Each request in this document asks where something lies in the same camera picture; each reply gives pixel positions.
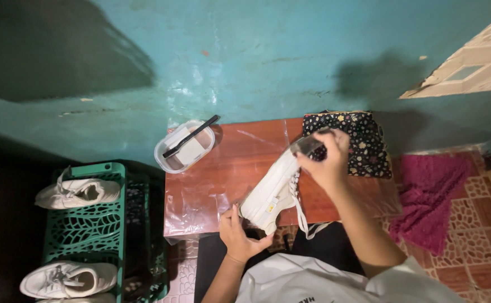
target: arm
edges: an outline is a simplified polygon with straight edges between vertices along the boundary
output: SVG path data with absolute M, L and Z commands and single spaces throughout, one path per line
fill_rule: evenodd
M 393 266 L 402 264 L 407 258 L 387 233 L 370 217 L 350 192 L 347 182 L 349 136 L 336 129 L 329 134 L 314 134 L 324 143 L 327 157 L 315 162 L 298 154 L 298 163 L 326 191 L 341 216 L 350 243 L 367 277 Z
M 222 213 L 219 222 L 219 235 L 227 246 L 227 254 L 223 258 L 212 284 L 208 288 L 202 303 L 230 303 L 236 299 L 240 279 L 246 262 L 252 256 L 266 249 L 274 241 L 274 234 L 261 240 L 246 237 L 240 219 L 238 208 Z

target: teal wall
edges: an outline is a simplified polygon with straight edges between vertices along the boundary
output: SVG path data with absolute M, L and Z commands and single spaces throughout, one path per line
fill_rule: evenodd
M 482 142 L 491 92 L 397 97 L 490 23 L 487 0 L 3 0 L 0 140 L 155 166 L 189 119 L 328 108 L 378 111 L 393 153 Z

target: pink towel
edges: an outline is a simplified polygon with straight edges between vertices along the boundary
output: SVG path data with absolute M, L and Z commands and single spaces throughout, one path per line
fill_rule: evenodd
M 403 215 L 389 227 L 398 243 L 405 241 L 439 256 L 448 235 L 451 197 L 463 186 L 471 163 L 463 158 L 445 156 L 401 156 L 401 194 Z

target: white t-shirt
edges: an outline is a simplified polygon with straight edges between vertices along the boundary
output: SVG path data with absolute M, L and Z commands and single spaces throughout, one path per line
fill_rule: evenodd
M 373 279 L 311 257 L 278 253 L 250 268 L 237 303 L 419 303 L 465 301 L 409 257 Z

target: person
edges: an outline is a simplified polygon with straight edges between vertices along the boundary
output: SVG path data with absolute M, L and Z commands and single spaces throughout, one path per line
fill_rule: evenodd
M 313 135 L 326 146 L 326 160 L 298 154 L 297 161 L 326 191 L 341 223 L 311 240 L 298 231 L 290 254 L 270 256 L 273 234 L 248 237 L 233 205 L 221 215 L 219 235 L 199 242 L 195 302 L 464 302 L 428 277 L 355 200 L 347 183 L 349 136 L 338 129 Z

